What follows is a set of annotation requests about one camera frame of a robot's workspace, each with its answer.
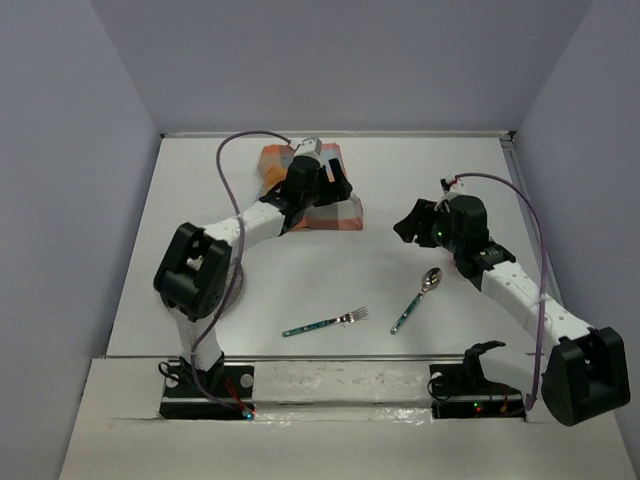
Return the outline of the orange grey checked cloth napkin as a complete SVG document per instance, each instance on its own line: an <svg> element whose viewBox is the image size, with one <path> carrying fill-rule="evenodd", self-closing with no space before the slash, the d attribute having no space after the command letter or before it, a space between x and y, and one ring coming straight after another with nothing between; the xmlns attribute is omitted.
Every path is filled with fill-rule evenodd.
<svg viewBox="0 0 640 480"><path fill-rule="evenodd" d="M331 159L337 159L343 172L346 172L341 148L337 143L325 143L321 152L321 162L327 167L330 180L333 179L329 168ZM293 151L284 145L271 144L262 149L257 163L262 186L257 197L264 196L278 181L285 178L292 160ZM363 217L362 202L355 193L351 193L344 201L309 208L294 229L357 231L363 229Z"/></svg>

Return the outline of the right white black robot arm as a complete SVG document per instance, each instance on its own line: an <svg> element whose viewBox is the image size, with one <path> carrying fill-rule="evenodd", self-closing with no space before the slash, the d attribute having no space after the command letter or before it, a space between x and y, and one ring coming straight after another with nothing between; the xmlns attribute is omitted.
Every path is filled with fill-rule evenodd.
<svg viewBox="0 0 640 480"><path fill-rule="evenodd" d="M449 251L459 274L496 302L536 341L532 358L501 341L464 363L462 384L482 392L493 383L525 396L525 410L541 400L562 425L574 426L631 400L624 341L611 327L597 329L570 313L534 282L515 256L490 235L484 203L454 194L417 200L394 231L405 243Z"/></svg>

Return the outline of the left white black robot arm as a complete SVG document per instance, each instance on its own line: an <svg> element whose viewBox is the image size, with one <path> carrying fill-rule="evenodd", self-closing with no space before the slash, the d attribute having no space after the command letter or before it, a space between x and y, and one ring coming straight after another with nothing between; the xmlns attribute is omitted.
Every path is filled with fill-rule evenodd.
<svg viewBox="0 0 640 480"><path fill-rule="evenodd" d="M176 320L186 370L180 380L201 395L219 388L224 353L215 324L239 281L243 254L294 229L308 209L344 201L352 190L338 159L324 166L296 154L285 178L243 213L206 227L186 222L177 228L153 287Z"/></svg>

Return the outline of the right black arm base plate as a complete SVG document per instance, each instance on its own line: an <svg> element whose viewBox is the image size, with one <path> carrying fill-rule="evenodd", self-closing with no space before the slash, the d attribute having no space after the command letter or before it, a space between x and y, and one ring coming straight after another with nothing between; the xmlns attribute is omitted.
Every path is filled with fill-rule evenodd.
<svg viewBox="0 0 640 480"><path fill-rule="evenodd" d="M427 393L437 420L526 418L523 394L504 384L472 381L464 366L432 364Z"/></svg>

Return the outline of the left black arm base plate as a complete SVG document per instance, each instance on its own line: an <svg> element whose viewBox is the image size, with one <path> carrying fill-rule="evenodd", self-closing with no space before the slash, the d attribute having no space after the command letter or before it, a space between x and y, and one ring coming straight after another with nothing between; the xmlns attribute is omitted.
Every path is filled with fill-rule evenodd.
<svg viewBox="0 0 640 480"><path fill-rule="evenodd" d="M166 420L251 421L255 419L253 401L255 366L248 363L225 364L212 375L198 372L196 384L192 368L182 358L161 361L163 377L159 416Z"/></svg>

